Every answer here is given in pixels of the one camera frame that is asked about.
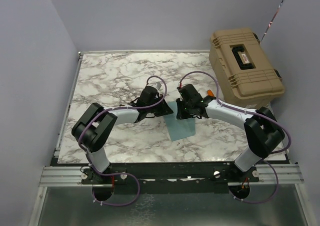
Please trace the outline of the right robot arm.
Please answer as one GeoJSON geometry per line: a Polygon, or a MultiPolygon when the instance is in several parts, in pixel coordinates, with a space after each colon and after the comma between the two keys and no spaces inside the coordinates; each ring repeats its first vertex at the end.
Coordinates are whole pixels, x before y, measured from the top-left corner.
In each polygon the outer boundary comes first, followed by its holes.
{"type": "Polygon", "coordinates": [[[202,97],[192,84],[180,86],[177,90],[180,94],[180,98],[176,99],[178,120],[217,119],[245,131],[248,147],[229,170],[234,181],[246,178],[248,170],[267,158],[285,137],[274,115],[266,107],[246,109],[223,103],[215,96],[202,97]]]}

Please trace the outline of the teal envelope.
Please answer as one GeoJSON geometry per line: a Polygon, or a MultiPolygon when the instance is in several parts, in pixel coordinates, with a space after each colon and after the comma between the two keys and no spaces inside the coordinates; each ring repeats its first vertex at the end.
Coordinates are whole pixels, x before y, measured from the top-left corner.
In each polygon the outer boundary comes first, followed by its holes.
{"type": "Polygon", "coordinates": [[[196,122],[194,118],[178,120],[176,102],[168,102],[168,106],[173,110],[173,114],[165,115],[164,121],[171,141],[188,138],[195,135],[196,122]]]}

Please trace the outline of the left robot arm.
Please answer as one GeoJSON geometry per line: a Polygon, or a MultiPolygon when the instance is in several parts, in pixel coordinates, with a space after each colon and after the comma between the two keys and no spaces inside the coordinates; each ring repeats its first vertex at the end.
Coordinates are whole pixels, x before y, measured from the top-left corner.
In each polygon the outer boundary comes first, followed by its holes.
{"type": "Polygon", "coordinates": [[[108,168],[111,163],[106,156],[104,145],[112,129],[121,124],[138,123],[149,114],[153,117],[173,114],[164,97],[156,88],[145,86],[141,95],[127,105],[105,109],[99,103],[92,103],[87,108],[73,126],[72,136],[85,151],[97,182],[105,183],[110,179],[108,168]]]}

